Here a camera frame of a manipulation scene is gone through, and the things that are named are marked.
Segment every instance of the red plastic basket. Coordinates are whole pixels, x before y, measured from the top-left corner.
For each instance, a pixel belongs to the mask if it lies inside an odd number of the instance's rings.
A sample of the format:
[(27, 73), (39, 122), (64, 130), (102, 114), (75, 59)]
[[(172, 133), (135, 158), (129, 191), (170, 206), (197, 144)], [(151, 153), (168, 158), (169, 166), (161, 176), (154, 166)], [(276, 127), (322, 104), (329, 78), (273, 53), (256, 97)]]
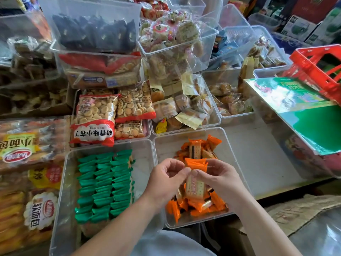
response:
[(341, 79), (341, 71), (334, 78), (330, 77), (332, 73), (341, 69), (341, 64), (327, 72), (323, 72), (316, 65), (326, 54), (331, 54), (341, 61), (341, 45), (297, 48), (290, 56), (294, 64), (289, 70), (283, 72), (283, 76), (298, 77), (341, 106), (341, 84), (338, 83)]

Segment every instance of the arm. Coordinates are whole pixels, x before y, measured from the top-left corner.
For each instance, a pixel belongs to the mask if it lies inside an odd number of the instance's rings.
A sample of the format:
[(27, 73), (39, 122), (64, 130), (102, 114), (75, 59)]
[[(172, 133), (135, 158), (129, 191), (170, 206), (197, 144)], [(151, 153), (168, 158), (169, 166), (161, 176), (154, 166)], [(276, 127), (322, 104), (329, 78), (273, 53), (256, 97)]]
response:
[(217, 159), (208, 159), (207, 173), (194, 170), (228, 203), (241, 220), (257, 256), (302, 256), (276, 222), (243, 185), (236, 169)]
[(153, 216), (174, 196), (189, 173), (182, 162), (164, 160), (153, 168), (142, 196), (72, 256), (130, 255)]

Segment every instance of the person's left hand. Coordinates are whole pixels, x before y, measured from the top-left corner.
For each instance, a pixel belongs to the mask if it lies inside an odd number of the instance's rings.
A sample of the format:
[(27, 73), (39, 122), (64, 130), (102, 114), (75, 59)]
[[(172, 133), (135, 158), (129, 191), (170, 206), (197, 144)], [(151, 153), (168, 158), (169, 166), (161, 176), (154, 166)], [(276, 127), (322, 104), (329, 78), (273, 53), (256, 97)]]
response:
[(141, 198), (148, 200), (155, 213), (175, 195), (179, 186), (186, 180), (191, 169), (179, 160), (168, 158), (159, 163), (150, 173), (149, 181)]

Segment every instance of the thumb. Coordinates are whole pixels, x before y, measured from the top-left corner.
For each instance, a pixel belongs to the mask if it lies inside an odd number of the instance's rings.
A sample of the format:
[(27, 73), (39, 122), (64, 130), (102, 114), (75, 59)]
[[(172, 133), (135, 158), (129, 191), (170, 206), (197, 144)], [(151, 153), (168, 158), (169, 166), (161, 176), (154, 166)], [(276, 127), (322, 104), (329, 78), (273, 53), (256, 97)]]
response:
[(196, 177), (198, 180), (203, 181), (205, 184), (210, 185), (211, 187), (214, 185), (213, 179), (215, 176), (212, 176), (206, 172), (201, 170), (192, 170), (191, 175)]
[(191, 173), (191, 169), (186, 167), (183, 168), (180, 172), (177, 173), (171, 179), (173, 180), (174, 184), (179, 187), (187, 178), (187, 176)]

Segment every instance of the yellow label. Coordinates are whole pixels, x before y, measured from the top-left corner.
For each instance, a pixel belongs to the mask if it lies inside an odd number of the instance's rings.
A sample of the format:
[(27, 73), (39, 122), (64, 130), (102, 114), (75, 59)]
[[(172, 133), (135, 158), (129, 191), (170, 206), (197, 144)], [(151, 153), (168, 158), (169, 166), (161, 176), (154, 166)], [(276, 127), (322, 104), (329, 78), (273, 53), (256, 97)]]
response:
[(59, 189), (62, 178), (63, 164), (51, 163), (44, 168), (34, 168), (27, 171), (28, 179), (38, 189)]
[(5, 163), (19, 162), (40, 151), (36, 132), (8, 134), (0, 142), (0, 159)]

